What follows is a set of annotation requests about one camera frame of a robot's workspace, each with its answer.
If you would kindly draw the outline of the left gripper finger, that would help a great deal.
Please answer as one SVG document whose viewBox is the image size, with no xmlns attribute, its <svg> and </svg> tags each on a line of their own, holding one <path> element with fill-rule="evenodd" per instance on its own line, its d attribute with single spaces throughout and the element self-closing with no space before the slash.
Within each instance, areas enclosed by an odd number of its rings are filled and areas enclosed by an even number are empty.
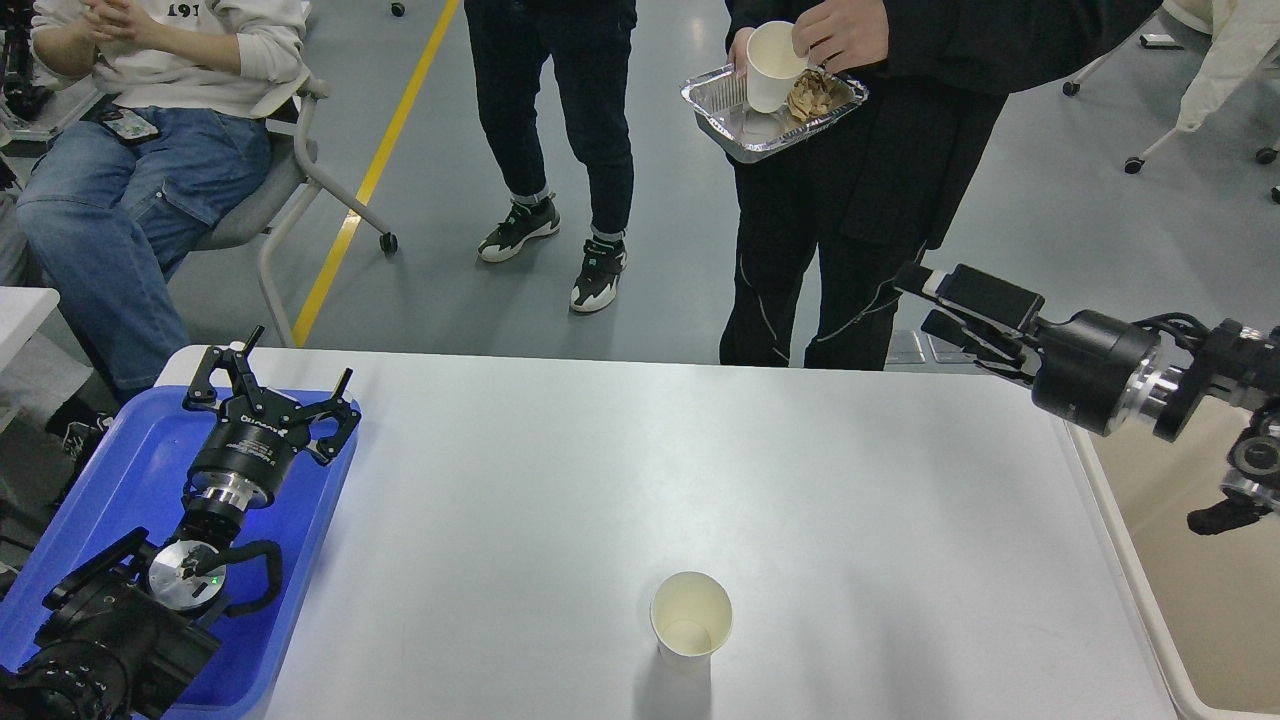
<svg viewBox="0 0 1280 720">
<path fill-rule="evenodd" d="M 306 434 L 301 448 L 317 465 L 329 465 L 338 457 L 362 419 L 360 410 L 355 409 L 352 402 L 346 398 L 346 391 L 353 374 L 352 368 L 346 368 L 328 398 L 306 405 L 294 414 L 294 427 L 301 428 Z M 316 437 L 312 425 L 328 420 L 337 423 L 333 433 Z"/>
<path fill-rule="evenodd" d="M 221 370 L 230 380 L 232 396 L 246 397 L 252 413 L 264 413 L 265 389 L 257 383 L 250 366 L 250 355 L 264 332 L 264 325 L 256 325 L 243 341 L 242 348 L 209 346 L 186 391 L 182 407 L 188 411 L 212 411 L 218 406 L 212 374 Z"/>
</svg>

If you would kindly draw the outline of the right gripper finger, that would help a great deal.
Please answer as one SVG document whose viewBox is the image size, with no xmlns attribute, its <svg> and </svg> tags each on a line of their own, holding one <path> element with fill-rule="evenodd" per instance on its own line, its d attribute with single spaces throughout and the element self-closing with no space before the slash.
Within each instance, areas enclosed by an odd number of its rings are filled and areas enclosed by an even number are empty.
<svg viewBox="0 0 1280 720">
<path fill-rule="evenodd" d="M 1004 333 L 974 316 L 956 318 L 941 310 L 931 311 L 922 331 L 933 340 L 959 348 L 969 363 L 1019 386 L 1032 386 L 1036 370 L 1028 370 L 1032 347 L 1014 333 Z"/>
<path fill-rule="evenodd" d="M 1027 337 L 1044 305 L 1038 293 L 964 264 L 950 273 L 908 264 L 893 287 L 936 305 L 922 329 L 943 341 Z"/>
</svg>

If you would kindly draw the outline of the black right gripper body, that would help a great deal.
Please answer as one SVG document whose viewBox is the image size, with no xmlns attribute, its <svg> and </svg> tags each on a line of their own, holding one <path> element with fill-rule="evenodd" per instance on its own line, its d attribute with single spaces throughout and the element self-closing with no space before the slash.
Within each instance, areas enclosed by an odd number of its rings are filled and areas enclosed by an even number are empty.
<svg viewBox="0 0 1280 720">
<path fill-rule="evenodd" d="M 1092 310 L 1062 323 L 1037 320 L 1034 340 L 1033 404 L 1097 436 L 1130 418 L 1155 423 L 1185 374 L 1167 363 L 1155 333 Z"/>
</svg>

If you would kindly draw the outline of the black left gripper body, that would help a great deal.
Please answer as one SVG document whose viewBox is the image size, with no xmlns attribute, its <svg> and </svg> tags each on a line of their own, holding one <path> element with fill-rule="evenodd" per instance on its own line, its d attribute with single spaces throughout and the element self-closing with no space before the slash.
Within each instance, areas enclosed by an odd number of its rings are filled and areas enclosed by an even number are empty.
<svg viewBox="0 0 1280 720">
<path fill-rule="evenodd" d="M 250 484 L 247 506 L 274 503 L 292 462 L 311 441 L 311 425 L 332 418 L 317 404 L 303 406 L 291 396 L 266 396 L 262 413 L 246 397 L 227 398 L 218 421 L 188 470 L 196 489 L 219 483 Z"/>
</svg>

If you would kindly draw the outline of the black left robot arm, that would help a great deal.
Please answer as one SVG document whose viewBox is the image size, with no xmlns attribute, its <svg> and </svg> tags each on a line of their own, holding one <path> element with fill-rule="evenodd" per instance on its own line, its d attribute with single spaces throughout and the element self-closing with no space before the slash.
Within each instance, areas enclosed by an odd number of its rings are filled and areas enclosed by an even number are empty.
<svg viewBox="0 0 1280 720">
<path fill-rule="evenodd" d="M 3 601 L 5 719 L 238 719 L 262 697 L 362 413 L 351 370 L 270 389 L 253 346 L 123 407 Z"/>
</svg>

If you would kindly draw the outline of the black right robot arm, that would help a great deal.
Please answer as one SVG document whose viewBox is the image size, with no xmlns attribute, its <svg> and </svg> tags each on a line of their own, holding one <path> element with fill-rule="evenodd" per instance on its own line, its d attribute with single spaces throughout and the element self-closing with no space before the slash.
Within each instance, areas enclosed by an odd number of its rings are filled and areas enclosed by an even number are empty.
<svg viewBox="0 0 1280 720">
<path fill-rule="evenodd" d="M 1192 511 L 1198 536 L 1219 536 L 1277 512 L 1277 333 L 1185 313 L 1124 322 L 1082 310 L 1046 320 L 1041 295 L 968 265 L 902 266 L 893 286 L 933 309 L 923 331 L 975 366 L 1028 388 L 1033 404 L 1097 436 L 1129 419 L 1175 441 L 1206 397 L 1251 415 L 1226 455 L 1222 500 Z"/>
</svg>

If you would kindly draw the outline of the person's left hand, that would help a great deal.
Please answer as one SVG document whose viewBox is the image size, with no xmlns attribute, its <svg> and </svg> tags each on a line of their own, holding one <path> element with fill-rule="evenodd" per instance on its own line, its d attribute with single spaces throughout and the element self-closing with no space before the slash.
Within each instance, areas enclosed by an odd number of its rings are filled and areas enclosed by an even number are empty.
<svg viewBox="0 0 1280 720">
<path fill-rule="evenodd" d="M 882 63 L 890 19 L 882 1 L 820 1 L 794 23 L 794 53 L 829 73 Z"/>
</svg>

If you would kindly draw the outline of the person's right hand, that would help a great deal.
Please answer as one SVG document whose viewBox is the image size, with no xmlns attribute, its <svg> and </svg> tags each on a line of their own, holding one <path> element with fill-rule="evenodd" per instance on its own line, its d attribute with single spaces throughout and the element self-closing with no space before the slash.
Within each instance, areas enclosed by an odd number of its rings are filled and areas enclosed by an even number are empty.
<svg viewBox="0 0 1280 720">
<path fill-rule="evenodd" d="M 733 33 L 730 41 L 727 58 L 728 63 L 733 67 L 733 76 L 736 78 L 744 79 L 748 76 L 748 47 L 754 32 L 754 27 L 742 27 Z"/>
</svg>

